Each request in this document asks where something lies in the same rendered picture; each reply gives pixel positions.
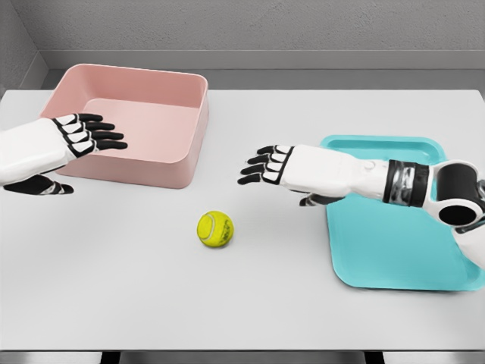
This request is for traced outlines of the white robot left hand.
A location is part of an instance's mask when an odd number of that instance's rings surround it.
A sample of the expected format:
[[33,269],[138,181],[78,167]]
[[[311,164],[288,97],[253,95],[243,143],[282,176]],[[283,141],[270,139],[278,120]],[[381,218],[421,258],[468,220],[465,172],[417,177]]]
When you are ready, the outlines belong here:
[[0,187],[34,196],[67,195],[74,189],[46,177],[69,162],[106,149],[126,149],[124,135],[101,115],[40,118],[0,132]]

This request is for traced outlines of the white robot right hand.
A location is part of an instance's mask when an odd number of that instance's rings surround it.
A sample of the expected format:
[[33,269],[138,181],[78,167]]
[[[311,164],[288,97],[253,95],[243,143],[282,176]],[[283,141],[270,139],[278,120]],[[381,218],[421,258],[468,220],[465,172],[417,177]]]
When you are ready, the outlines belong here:
[[328,205],[352,192],[358,159],[321,147],[274,145],[260,148],[246,161],[239,185],[266,183],[304,193],[300,206]]

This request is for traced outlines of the blue rectangular tray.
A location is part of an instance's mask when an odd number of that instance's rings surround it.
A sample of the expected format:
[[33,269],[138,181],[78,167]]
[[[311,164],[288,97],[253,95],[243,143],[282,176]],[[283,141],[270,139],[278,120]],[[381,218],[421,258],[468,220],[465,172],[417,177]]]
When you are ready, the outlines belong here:
[[[321,147],[359,159],[438,165],[440,144],[423,137],[333,135]],[[327,206],[333,270],[346,284],[396,290],[472,291],[485,271],[465,257],[452,227],[426,211],[350,194]]]

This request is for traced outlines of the yellow tennis ball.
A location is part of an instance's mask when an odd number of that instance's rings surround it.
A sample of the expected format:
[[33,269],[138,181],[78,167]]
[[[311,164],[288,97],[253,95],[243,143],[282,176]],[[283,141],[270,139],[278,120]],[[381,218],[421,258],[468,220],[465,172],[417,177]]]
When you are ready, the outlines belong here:
[[211,248],[226,246],[233,237],[232,219],[220,211],[206,212],[197,224],[196,234],[199,240]]

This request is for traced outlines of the pink rectangular basket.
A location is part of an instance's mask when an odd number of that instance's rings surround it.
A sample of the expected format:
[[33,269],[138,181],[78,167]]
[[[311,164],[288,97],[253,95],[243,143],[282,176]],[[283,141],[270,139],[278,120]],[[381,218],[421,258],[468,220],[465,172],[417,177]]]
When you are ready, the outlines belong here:
[[198,74],[99,64],[69,68],[40,114],[97,114],[127,149],[69,162],[58,174],[184,188],[195,173],[208,124],[208,81]]

